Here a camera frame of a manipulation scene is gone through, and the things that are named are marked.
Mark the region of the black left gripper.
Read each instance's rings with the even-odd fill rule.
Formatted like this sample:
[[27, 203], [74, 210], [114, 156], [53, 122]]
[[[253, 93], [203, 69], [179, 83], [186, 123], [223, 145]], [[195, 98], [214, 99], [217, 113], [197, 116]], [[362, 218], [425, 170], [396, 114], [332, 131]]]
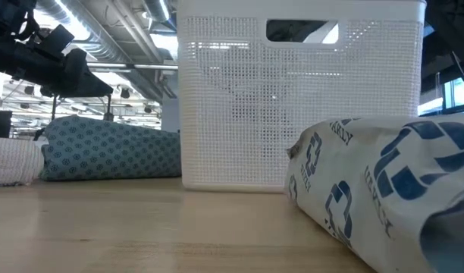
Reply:
[[94, 75], [86, 61], [87, 53], [72, 49], [62, 51], [66, 41], [29, 44], [0, 39], [0, 72], [17, 80], [37, 83], [63, 97], [109, 96], [113, 88]]

